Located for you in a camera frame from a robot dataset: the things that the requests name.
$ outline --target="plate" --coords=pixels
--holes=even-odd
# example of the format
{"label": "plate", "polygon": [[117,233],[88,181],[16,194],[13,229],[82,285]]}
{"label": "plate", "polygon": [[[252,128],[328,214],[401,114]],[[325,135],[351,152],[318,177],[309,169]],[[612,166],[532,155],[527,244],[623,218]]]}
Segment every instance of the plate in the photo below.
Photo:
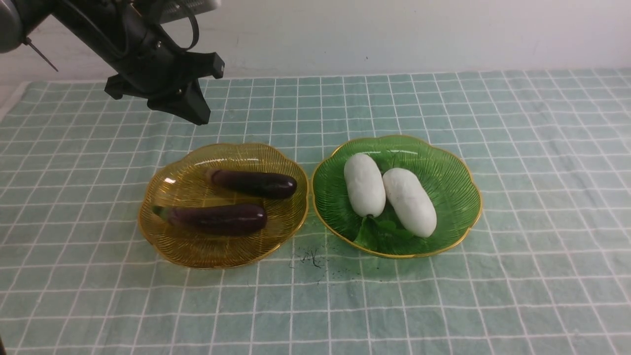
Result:
{"label": "plate", "polygon": [[[436,208],[437,226],[430,237],[405,231],[389,203],[375,219],[361,218],[353,211],[344,164],[358,153],[371,156],[382,174],[393,167],[416,174]],[[312,191],[315,212],[333,234],[386,258],[431,256],[449,250],[463,241],[482,213],[482,195],[464,162],[412,136],[358,138],[343,144],[316,167]]]}
{"label": "plate", "polygon": [[[241,195],[209,185],[208,168],[286,174],[298,183],[286,200]],[[269,145],[246,143],[201,147],[167,165],[149,182],[138,215],[145,238],[168,261],[192,268],[229,268],[256,262],[277,250],[300,229],[307,217],[309,179],[294,161]],[[210,207],[257,203],[268,214],[266,227],[250,236],[210,236],[177,229],[151,211],[151,206]]]}

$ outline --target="checkered tablecloth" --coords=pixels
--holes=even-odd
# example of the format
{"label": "checkered tablecloth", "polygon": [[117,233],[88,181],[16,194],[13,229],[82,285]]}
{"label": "checkered tablecloth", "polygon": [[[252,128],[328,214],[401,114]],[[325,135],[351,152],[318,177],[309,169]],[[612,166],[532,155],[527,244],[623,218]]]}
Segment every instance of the checkered tablecloth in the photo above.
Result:
{"label": "checkered tablecloth", "polygon": [[[9,354],[631,354],[631,69],[201,84],[205,126],[102,83],[32,83],[2,119]],[[375,258],[311,213],[255,265],[189,270],[136,226],[152,175],[195,148],[270,143],[311,173],[397,133],[462,157],[483,192],[451,251]]]}

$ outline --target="radish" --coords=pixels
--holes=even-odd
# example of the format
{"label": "radish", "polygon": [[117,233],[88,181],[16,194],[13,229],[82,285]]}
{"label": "radish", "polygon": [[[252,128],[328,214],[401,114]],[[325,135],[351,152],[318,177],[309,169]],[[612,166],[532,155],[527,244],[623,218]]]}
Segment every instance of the radish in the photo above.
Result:
{"label": "radish", "polygon": [[383,183],[403,227],[422,238],[431,236],[436,230],[436,209],[416,175],[396,167],[384,174]]}
{"label": "radish", "polygon": [[386,190],[377,163],[355,154],[344,165],[344,179],[353,211],[361,217],[378,217],[386,206]]}

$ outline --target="eggplant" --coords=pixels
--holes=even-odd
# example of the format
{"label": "eggplant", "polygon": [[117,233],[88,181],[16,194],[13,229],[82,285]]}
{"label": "eggplant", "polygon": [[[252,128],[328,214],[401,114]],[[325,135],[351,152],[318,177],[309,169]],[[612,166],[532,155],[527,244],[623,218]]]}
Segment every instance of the eggplant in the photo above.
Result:
{"label": "eggplant", "polygon": [[298,187],[293,177],[274,172],[208,169],[206,180],[228,190],[272,200],[289,198]]}
{"label": "eggplant", "polygon": [[218,236],[246,236],[265,228],[268,222],[265,209],[251,203],[199,208],[153,206],[151,210],[172,226]]}

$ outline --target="black cable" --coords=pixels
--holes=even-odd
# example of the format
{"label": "black cable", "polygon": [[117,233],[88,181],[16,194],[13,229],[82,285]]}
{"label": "black cable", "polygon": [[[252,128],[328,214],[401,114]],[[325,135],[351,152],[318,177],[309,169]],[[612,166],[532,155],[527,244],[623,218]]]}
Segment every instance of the black cable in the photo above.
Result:
{"label": "black cable", "polygon": [[199,42],[199,24],[197,22],[197,18],[195,18],[195,14],[193,13],[191,8],[187,4],[182,3],[180,0],[172,0],[172,1],[177,6],[179,6],[180,9],[184,10],[184,12],[186,13],[186,16],[189,18],[189,21],[191,22],[191,27],[193,31],[193,40],[191,42],[191,45],[188,48],[182,48],[183,51],[188,51],[189,49],[192,49],[193,47],[195,47],[197,43]]}
{"label": "black cable", "polygon": [[88,17],[86,16],[83,12],[81,12],[81,10],[79,8],[77,8],[72,2],[67,1],[67,0],[62,0],[61,1],[64,5],[66,5],[67,7],[71,8],[74,13],[76,15],[81,16],[81,18],[87,22],[87,24],[89,24],[92,29],[94,29],[94,31],[99,35],[99,37],[101,37],[101,40],[103,42],[105,42],[109,47],[110,50],[113,53],[116,53],[119,57],[122,57],[124,55],[124,53],[122,53],[121,51],[118,50],[118,48],[112,43],[112,41],[110,41],[109,37],[107,37],[102,31],[101,29]]}

